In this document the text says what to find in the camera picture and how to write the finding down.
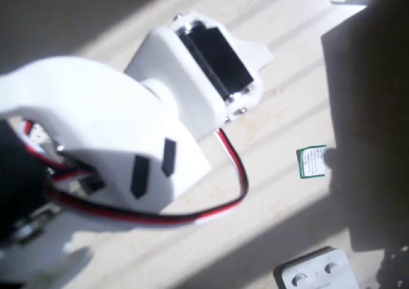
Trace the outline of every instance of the tiled floor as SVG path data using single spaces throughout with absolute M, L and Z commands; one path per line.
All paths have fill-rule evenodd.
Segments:
M 343 249 L 361 288 L 377 288 L 385 246 L 365 246 L 367 237 L 389 241 L 388 233 L 371 216 L 346 212 L 366 199 L 341 201 L 343 184 L 334 184 L 330 168 L 325 178 L 301 180 L 295 154 L 310 145 L 336 147 L 321 36 L 363 7 L 330 0 L 146 2 L 75 53 L 124 69 L 149 28 L 186 10 L 225 23 L 239 38 L 267 43 L 275 60 L 261 72 L 263 101 L 226 128 L 251 191 L 232 214 L 202 227 L 76 233 L 75 246 L 89 246 L 95 256 L 67 288 L 276 288 L 278 264 L 323 246 Z M 193 210 L 233 194 L 235 174 L 216 140 L 205 139 L 202 147 L 213 172 L 170 210 Z M 351 231 L 360 226 L 366 229 L 357 240 Z

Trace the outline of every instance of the white electrical outlet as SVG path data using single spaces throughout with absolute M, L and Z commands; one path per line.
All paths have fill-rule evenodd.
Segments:
M 329 249 L 293 262 L 282 270 L 286 289 L 359 289 L 350 263 L 340 249 Z

